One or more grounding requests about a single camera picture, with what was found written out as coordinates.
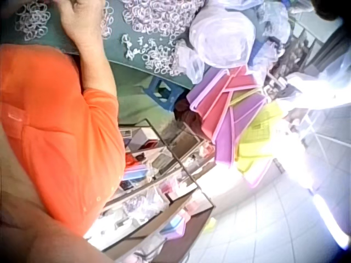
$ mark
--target clear plastic bag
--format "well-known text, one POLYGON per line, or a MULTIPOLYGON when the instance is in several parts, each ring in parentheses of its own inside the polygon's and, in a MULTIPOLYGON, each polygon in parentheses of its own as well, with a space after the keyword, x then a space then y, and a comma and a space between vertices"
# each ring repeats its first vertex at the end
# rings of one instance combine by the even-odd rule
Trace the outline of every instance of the clear plastic bag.
POLYGON ((243 11, 263 2, 264 0, 209 0, 208 5, 243 11))
POLYGON ((135 196, 123 203, 124 212, 142 225, 169 206, 155 187, 149 189, 146 195, 135 196))
POLYGON ((265 2, 257 10, 260 23, 266 23, 263 36, 276 37, 285 44, 290 36, 291 26, 286 7, 280 2, 265 2))
POLYGON ((172 69, 186 73, 193 84, 198 84, 202 81, 205 63, 196 51, 186 45, 179 45, 175 47, 175 65, 172 69))
POLYGON ((255 39, 255 27, 239 12, 205 7, 190 27, 190 43, 200 59, 217 68, 246 65, 255 39))
POLYGON ((263 85, 267 72, 271 69, 273 63, 277 61, 278 54, 275 43, 271 41, 265 42, 254 57, 252 66, 249 67, 259 85, 263 85))

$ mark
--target orange shirt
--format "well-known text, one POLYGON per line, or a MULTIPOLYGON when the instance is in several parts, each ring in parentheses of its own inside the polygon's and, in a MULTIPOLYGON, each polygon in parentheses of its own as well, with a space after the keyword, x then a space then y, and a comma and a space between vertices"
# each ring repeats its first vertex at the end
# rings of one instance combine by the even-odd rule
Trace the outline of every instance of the orange shirt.
POLYGON ((80 236, 125 167, 117 98, 91 88, 82 95, 75 63, 59 50, 0 47, 0 122, 50 215, 80 236))

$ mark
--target hand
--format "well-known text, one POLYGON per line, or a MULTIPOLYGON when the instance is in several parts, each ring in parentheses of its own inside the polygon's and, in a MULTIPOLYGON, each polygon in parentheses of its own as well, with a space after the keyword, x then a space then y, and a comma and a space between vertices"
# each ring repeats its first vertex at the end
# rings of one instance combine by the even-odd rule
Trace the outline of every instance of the hand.
POLYGON ((54 0, 66 34, 80 52, 103 48, 101 21, 105 0, 54 0))

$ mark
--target bright light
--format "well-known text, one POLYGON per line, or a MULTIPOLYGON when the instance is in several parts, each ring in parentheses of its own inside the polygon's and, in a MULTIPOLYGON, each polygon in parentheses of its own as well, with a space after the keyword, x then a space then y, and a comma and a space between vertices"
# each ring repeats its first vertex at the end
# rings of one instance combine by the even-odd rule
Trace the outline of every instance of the bright light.
POLYGON ((320 195, 314 195, 313 203, 317 207, 320 216, 322 217, 325 225, 327 226, 336 243, 338 243, 342 249, 347 250, 349 247, 350 237, 345 234, 339 227, 338 223, 336 223, 336 220, 330 212, 329 207, 325 203, 324 199, 320 195))

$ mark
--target shelf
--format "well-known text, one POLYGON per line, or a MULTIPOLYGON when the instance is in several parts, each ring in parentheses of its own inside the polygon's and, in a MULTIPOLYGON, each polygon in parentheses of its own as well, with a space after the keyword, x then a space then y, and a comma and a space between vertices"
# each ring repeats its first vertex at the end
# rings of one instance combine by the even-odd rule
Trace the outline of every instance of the shelf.
POLYGON ((151 219, 147 224, 137 229, 134 233, 123 240, 103 250, 105 255, 113 261, 121 262, 131 255, 139 247, 145 244, 152 235, 160 232, 170 220, 186 205, 190 200, 193 191, 175 200, 169 208, 151 219))
POLYGON ((115 199, 109 200, 106 203, 106 205, 105 205, 105 207, 103 209, 103 212, 107 211, 107 210, 109 210, 111 208, 115 208, 115 207, 121 206, 123 202, 133 198, 134 196, 139 195, 141 192, 143 192, 143 191, 145 191, 147 189, 150 189, 153 186, 156 186, 156 185, 159 185, 159 184, 163 183, 164 181, 166 181, 167 179, 172 177, 174 174, 175 173, 169 173, 169 174, 164 175, 164 176, 162 176, 162 177, 160 177, 160 178, 158 178, 156 180, 153 180, 153 181, 149 182, 146 185, 143 185, 142 187, 140 187, 140 188, 138 188, 138 189, 136 189, 134 191, 126 193, 126 194, 124 194, 122 196, 119 196, 119 197, 117 197, 115 199))
POLYGON ((186 223, 185 234, 183 237, 167 241, 157 257, 152 263, 179 263, 189 253, 206 222, 211 216, 213 208, 207 209, 191 217, 186 223))

